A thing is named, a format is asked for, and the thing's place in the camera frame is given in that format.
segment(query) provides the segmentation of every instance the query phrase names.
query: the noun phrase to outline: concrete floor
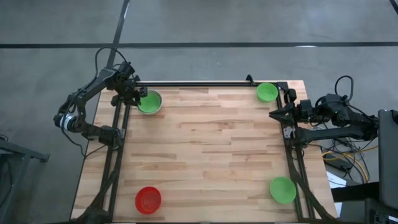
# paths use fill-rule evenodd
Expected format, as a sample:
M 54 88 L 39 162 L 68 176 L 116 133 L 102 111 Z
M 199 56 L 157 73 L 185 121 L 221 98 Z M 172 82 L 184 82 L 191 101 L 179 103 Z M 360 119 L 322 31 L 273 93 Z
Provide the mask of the concrete floor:
M 0 0 L 0 44 L 112 42 L 123 0 Z M 135 0 L 121 42 L 398 41 L 398 15 L 388 0 Z M 143 80 L 304 80 L 308 97 L 355 79 L 352 104 L 368 114 L 398 110 L 398 47 L 152 49 L 122 53 Z M 0 134 L 50 153 L 32 161 L 14 223 L 68 220 L 82 157 L 53 125 L 67 95 L 94 75 L 96 49 L 1 49 Z M 101 53 L 100 66 L 109 52 Z M 342 93 L 348 94 L 342 83 Z M 92 121 L 97 99 L 88 106 Z M 86 141 L 73 136 L 86 146 Z M 365 153 L 378 180 L 377 151 Z M 353 177 L 360 182 L 359 175 Z

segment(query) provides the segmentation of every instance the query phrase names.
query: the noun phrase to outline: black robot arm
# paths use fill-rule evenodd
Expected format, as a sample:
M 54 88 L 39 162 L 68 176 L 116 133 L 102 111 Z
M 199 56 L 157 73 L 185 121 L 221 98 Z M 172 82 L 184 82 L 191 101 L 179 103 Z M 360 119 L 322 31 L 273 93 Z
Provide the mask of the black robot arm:
M 300 104 L 295 106 L 295 90 L 289 89 L 284 99 L 286 105 L 280 110 L 270 112 L 269 116 L 286 126 L 294 127 L 294 131 L 291 132 L 294 146 L 306 147 L 312 141 L 324 139 L 349 137 L 369 141 L 377 137 L 378 118 L 354 112 L 347 96 L 329 93 L 321 97 L 315 103 L 315 107 L 310 100 L 301 100 Z M 316 123 L 312 126 L 318 126 L 328 121 L 339 128 L 309 130 L 297 126 L 297 123 Z
M 119 130 L 110 126 L 95 126 L 85 121 L 87 101 L 97 95 L 101 90 L 114 90 L 118 93 L 111 100 L 116 106 L 118 100 L 125 105 L 137 106 L 141 97 L 147 95 L 147 88 L 141 87 L 135 90 L 137 76 L 133 76 L 134 69 L 130 62 L 123 62 L 119 68 L 104 68 L 99 75 L 83 88 L 70 94 L 54 116 L 54 123 L 62 130 L 66 129 L 72 133 L 81 133 L 84 138 L 92 140 L 98 137 L 98 141 L 112 148 L 119 146 Z

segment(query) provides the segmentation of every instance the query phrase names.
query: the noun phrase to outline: wooden table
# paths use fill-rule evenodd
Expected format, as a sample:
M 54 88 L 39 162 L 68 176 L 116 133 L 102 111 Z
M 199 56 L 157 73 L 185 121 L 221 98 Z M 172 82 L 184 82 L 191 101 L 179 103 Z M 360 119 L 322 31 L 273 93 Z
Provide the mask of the wooden table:
M 296 89 L 297 101 L 307 99 L 303 81 L 288 84 Z M 259 102 L 255 87 L 152 89 L 162 95 L 163 107 L 154 116 L 143 116 L 136 108 L 130 112 L 114 222 L 297 220 L 292 203 L 281 205 L 269 193 L 273 178 L 289 176 L 280 124 L 268 117 L 277 109 L 275 101 Z M 111 125 L 113 95 L 102 92 L 96 125 Z M 98 146 L 91 142 L 88 152 Z M 99 191 L 105 155 L 96 152 L 84 162 L 72 218 Z M 306 148 L 304 161 L 312 192 L 335 216 L 319 148 Z M 162 195 L 162 205 L 152 215 L 140 214 L 134 204 L 145 186 Z M 306 212 L 302 192 L 300 198 Z

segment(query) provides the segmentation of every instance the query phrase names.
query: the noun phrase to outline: green bowl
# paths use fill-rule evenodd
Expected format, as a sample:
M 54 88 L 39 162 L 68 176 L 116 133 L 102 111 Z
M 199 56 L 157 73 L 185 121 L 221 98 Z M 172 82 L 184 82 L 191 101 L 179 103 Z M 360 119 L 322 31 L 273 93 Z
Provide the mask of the green bowl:
M 278 97 L 279 91 L 274 84 L 261 83 L 257 86 L 257 98 L 261 102 L 271 102 Z
M 292 203 L 296 198 L 296 186 L 287 177 L 277 177 L 272 180 L 269 190 L 272 197 L 279 203 Z
M 148 95 L 141 98 L 138 110 L 143 114 L 156 114 L 162 107 L 162 96 L 155 90 L 148 90 Z

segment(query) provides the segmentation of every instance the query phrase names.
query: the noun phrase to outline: black floor stripe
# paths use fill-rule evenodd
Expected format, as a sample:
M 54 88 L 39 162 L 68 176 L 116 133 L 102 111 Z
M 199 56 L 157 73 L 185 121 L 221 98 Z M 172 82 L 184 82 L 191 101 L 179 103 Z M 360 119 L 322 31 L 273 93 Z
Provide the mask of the black floor stripe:
M 0 49 L 195 49 L 233 47 L 398 47 L 398 42 L 202 42 L 125 44 L 0 44 Z
M 115 32 L 114 38 L 113 38 L 113 47 L 115 47 L 115 48 L 117 48 L 117 44 L 120 41 L 120 36 L 122 35 L 123 25 L 124 25 L 124 21 L 125 21 L 125 17 L 127 14 L 127 9 L 129 7 L 129 4 L 130 4 L 130 0 L 124 0 L 122 10 L 121 10 L 120 16 L 119 16 L 118 27 L 116 28 L 116 32 Z M 116 56 L 116 52 L 114 50 L 112 50 L 109 55 L 108 62 L 106 64 L 106 66 L 108 68 L 113 66 L 115 56 Z
M 394 10 L 396 11 L 396 13 L 398 14 L 398 5 L 396 0 L 390 0 L 390 3 L 392 5 L 392 7 L 394 8 Z

